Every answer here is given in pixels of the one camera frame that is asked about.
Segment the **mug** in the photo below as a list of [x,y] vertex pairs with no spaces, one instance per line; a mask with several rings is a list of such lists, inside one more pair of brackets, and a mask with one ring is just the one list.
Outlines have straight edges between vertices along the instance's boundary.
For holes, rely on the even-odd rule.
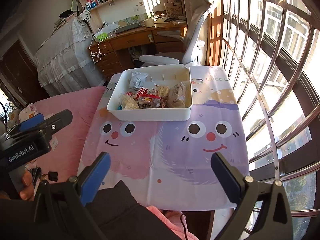
[[148,27],[153,27],[155,25],[155,22],[153,18],[148,18],[144,20],[145,26]]

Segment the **brown door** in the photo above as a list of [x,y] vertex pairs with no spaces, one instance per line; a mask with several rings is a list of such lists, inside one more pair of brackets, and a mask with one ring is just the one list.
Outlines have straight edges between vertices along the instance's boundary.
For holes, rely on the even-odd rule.
[[1,71],[28,103],[48,98],[38,81],[38,72],[19,41],[4,54]]

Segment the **red nose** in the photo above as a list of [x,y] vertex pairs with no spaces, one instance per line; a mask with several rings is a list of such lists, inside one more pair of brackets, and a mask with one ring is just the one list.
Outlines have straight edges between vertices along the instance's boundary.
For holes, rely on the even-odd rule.
[[119,133],[118,133],[118,132],[113,132],[113,133],[111,134],[111,138],[112,138],[112,139],[117,139],[118,136],[119,136]]
[[216,135],[213,132],[207,133],[207,140],[208,141],[214,141],[216,139]]

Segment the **black pupil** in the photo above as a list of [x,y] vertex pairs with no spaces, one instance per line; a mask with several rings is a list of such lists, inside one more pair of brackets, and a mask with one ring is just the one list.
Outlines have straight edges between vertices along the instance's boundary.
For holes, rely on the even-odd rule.
[[134,131],[134,124],[133,123],[129,123],[125,129],[124,129],[127,133],[132,133]]
[[197,134],[200,131],[199,125],[193,123],[189,126],[189,132],[192,134]]
[[219,123],[219,124],[217,125],[217,132],[218,132],[218,133],[224,134],[224,133],[226,133],[226,131],[227,131],[227,127],[226,127],[224,124]]
[[111,124],[106,124],[103,128],[104,132],[110,132],[110,130],[111,130]]

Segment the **white cable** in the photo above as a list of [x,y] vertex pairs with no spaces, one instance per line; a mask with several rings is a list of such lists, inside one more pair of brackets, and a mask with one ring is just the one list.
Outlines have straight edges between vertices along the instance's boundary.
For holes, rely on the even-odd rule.
[[[103,40],[99,41],[99,43],[98,43],[98,45],[97,45],[97,47],[98,47],[98,51],[97,51],[97,52],[92,52],[92,50],[91,50],[91,45],[92,45],[92,42],[93,42],[93,39],[94,39],[94,35],[92,35],[92,40],[91,40],[91,44],[90,44],[89,50],[90,50],[90,52],[91,52],[91,57],[92,57],[93,63],[99,62],[99,61],[101,60],[101,57],[106,56],[106,54],[100,53],[99,44],[100,44],[102,41],[104,41],[105,39],[107,39],[108,37],[112,36],[115,32],[116,32],[116,31],[114,31],[111,35],[107,36],[107,37],[104,38]],[[98,58],[99,60],[94,61],[93,56],[97,56],[97,58]]]

